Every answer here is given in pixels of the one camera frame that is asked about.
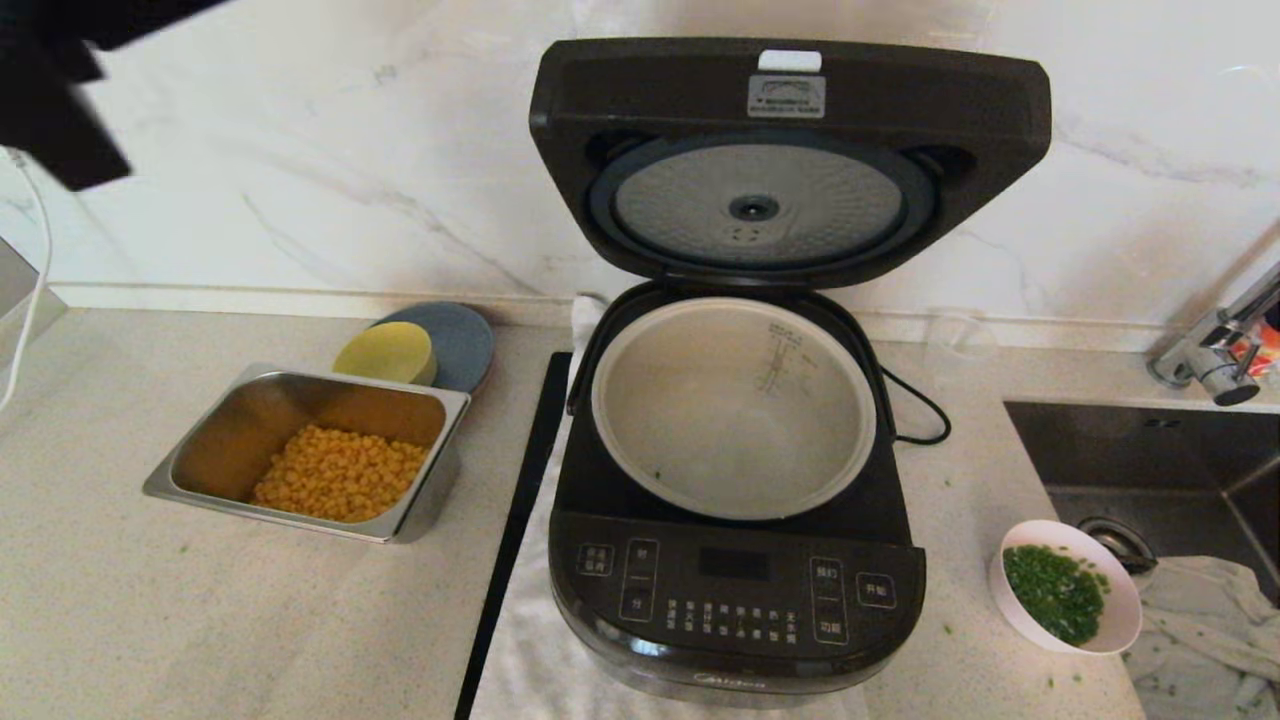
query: marble wall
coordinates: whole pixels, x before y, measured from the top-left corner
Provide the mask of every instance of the marble wall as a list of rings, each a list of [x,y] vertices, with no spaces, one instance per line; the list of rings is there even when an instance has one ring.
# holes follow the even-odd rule
[[[567,296],[599,260],[526,128],[557,38],[854,40],[1036,59],[1053,145],[855,309],[1188,322],[1280,259],[1275,0],[232,0],[102,56],[136,176],[47,178],[55,287]],[[0,173],[0,227],[38,258]]]

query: power cord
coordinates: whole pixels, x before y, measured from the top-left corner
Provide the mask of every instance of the power cord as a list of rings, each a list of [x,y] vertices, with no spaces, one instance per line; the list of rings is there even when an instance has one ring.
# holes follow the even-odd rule
[[[8,150],[14,168],[22,176],[22,181],[31,192],[31,200],[36,205],[36,215],[40,219],[40,228],[45,237],[45,265],[36,275],[36,287],[31,291],[31,302],[27,304],[27,316],[22,322],[22,331],[18,333],[18,346],[13,351],[13,365],[9,366],[8,387],[5,387],[4,397],[0,397],[0,413],[4,413],[4,409],[13,400],[13,395],[18,389],[18,368],[22,365],[22,357],[27,350],[27,341],[31,340],[32,325],[36,324],[36,306],[40,304],[40,296],[45,292],[45,286],[49,284],[49,268],[54,263],[54,236],[49,228],[49,213],[45,210],[45,201],[40,196],[36,183],[32,182],[31,174],[27,173],[27,159],[23,158],[22,152],[12,147]]]
[[[938,445],[940,442],[947,439],[947,437],[951,436],[951,418],[947,418],[947,414],[942,411],[942,407],[938,407],[937,402],[933,402],[923,392],[920,392],[920,391],[915,389],[914,387],[906,384],[906,382],[902,378],[900,378],[900,377],[895,375],[893,373],[888,372],[888,369],[881,368],[881,372],[884,373],[886,378],[893,380],[895,383],[899,384],[899,387],[901,387],[906,392],[909,392],[909,393],[914,395],[916,398],[919,398],[920,402],[925,404],[929,407],[929,410],[933,410],[934,413],[937,413],[938,418],[942,419],[942,432],[938,433],[934,437],[931,437],[931,438],[918,438],[918,437],[910,437],[910,436],[897,436],[893,439],[896,439],[896,441],[900,439],[902,442],[909,442],[911,445]]]

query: button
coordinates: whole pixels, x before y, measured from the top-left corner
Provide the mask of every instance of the button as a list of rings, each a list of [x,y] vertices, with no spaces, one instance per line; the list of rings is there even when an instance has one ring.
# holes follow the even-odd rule
[[[897,607],[897,596],[893,592],[893,578],[877,575],[874,573],[859,573],[858,602],[867,607],[883,607],[892,610]]]
[[[648,623],[653,618],[653,588],[622,588],[622,607],[618,610],[618,616],[623,620]]]
[[[810,557],[809,570],[813,574],[814,597],[845,598],[845,569],[840,560],[835,557]]]
[[[849,624],[845,605],[833,600],[818,600],[813,605],[813,637],[827,644],[847,644]]]
[[[612,544],[582,544],[577,548],[577,571],[580,575],[607,577],[613,573]]]
[[[627,578],[653,579],[658,574],[658,541],[627,542]]]

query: countertop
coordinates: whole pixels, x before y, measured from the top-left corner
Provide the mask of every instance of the countertop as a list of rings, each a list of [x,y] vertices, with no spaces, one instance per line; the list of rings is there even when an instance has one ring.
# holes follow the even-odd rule
[[[493,375],[456,442],[462,474],[422,539],[376,546],[143,497],[143,479],[250,363],[324,370],[366,323],[73,310],[31,347],[0,416],[0,716],[449,717],[543,373],[568,328],[498,327]],[[900,445],[928,596],[864,687],[873,717],[1142,717],[1119,657],[1053,655],[998,615],[1004,532],[1053,518],[1006,398],[1207,407],[1137,355],[1004,350],[931,373],[937,447]],[[895,392],[900,432],[928,411]],[[1280,410],[1267,392],[1243,410]],[[512,716],[518,716],[516,708]]]

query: inner lid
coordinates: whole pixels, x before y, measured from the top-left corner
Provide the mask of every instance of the inner lid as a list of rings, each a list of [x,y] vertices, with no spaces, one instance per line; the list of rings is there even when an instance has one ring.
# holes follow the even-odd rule
[[[614,240],[722,269],[874,256],[932,209],[932,182],[901,155],[799,133],[653,141],[591,188],[593,214]]]

